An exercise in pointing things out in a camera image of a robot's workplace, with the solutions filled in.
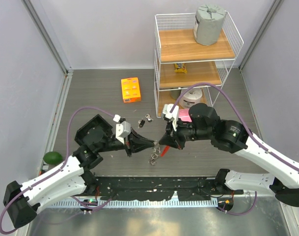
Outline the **metal keyring holder red grip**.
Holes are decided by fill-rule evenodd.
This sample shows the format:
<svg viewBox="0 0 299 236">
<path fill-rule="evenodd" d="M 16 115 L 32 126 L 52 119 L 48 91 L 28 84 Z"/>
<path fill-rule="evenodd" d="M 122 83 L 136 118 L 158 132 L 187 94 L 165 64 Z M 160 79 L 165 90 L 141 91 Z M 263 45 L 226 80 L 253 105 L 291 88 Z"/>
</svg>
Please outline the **metal keyring holder red grip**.
<svg viewBox="0 0 299 236">
<path fill-rule="evenodd" d="M 162 147 L 157 141 L 154 141 L 153 152 L 149 158 L 149 164 L 154 166 L 160 157 L 164 157 L 169 150 L 169 146 Z"/>
</svg>

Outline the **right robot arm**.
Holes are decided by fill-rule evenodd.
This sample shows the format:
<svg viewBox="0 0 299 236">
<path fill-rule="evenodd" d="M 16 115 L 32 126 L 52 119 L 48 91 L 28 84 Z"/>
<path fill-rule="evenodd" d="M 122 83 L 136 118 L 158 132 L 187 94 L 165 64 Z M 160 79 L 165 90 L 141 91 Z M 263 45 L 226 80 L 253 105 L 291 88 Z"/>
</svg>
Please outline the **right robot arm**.
<svg viewBox="0 0 299 236">
<path fill-rule="evenodd" d="M 190 121 L 182 121 L 178 106 L 164 105 L 162 117 L 167 125 L 160 145 L 183 149 L 188 141 L 209 140 L 215 148 L 243 157 L 266 170 L 265 174 L 249 174 L 220 169 L 214 180 L 217 192 L 273 192 L 280 202 L 299 207 L 299 162 L 264 143 L 243 124 L 221 119 L 214 108 L 204 103 L 193 105 L 188 114 Z"/>
</svg>

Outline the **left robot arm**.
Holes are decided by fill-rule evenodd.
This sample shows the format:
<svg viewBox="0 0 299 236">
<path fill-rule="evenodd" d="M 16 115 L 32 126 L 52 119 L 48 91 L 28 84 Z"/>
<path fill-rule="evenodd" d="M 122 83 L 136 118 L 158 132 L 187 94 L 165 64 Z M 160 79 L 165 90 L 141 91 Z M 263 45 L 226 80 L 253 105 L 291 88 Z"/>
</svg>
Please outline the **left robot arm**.
<svg viewBox="0 0 299 236">
<path fill-rule="evenodd" d="M 124 150 L 131 156 L 155 145 L 126 122 L 117 124 L 115 131 L 109 125 L 81 128 L 75 141 L 79 148 L 56 167 L 24 183 L 12 181 L 7 185 L 2 215 L 8 214 L 15 229 L 27 225 L 60 200 L 82 193 L 94 194 L 97 180 L 91 169 L 103 160 L 101 152 Z"/>
</svg>

